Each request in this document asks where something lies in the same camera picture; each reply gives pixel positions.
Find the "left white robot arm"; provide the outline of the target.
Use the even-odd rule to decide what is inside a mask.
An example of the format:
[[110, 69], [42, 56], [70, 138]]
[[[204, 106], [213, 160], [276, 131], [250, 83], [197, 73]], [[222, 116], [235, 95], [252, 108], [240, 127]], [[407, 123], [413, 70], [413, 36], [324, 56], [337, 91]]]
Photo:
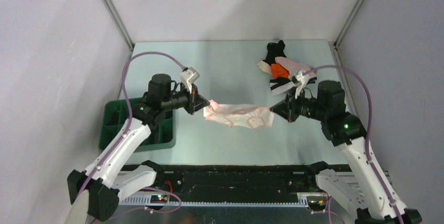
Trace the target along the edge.
[[150, 187], [159, 191], [165, 186], [161, 168], [145, 162], [124, 175], [119, 172], [142, 142], [150, 137], [167, 112], [184, 108], [192, 115], [207, 107], [194, 84], [199, 74], [188, 68], [180, 73], [180, 90], [173, 91], [167, 74], [156, 74], [139, 103], [129, 106], [129, 116], [111, 143], [83, 171], [68, 176], [71, 209], [65, 223], [85, 223], [88, 216], [106, 221], [119, 203], [135, 192]]

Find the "white pink-trimmed underwear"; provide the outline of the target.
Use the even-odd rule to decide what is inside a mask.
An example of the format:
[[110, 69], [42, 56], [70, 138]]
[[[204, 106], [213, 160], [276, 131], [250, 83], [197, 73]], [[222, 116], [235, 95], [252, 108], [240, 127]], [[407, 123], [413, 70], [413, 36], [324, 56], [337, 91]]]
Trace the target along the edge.
[[269, 107], [251, 104], [219, 104], [210, 100], [210, 105], [203, 109], [205, 120], [228, 127], [246, 127], [259, 129], [271, 127], [274, 113]]

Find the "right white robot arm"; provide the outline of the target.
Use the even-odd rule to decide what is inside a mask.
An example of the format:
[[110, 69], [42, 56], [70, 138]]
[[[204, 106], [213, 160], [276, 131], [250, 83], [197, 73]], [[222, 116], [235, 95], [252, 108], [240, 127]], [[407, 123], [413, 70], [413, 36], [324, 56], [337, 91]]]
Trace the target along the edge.
[[324, 162], [309, 166], [304, 178], [312, 192], [327, 192], [354, 218], [355, 223], [421, 223], [418, 210], [407, 208], [375, 158], [361, 120], [346, 111], [345, 92], [337, 81], [318, 84], [316, 98], [290, 89], [270, 111], [294, 122], [299, 116], [320, 121], [327, 140], [341, 153], [357, 180], [355, 189]]

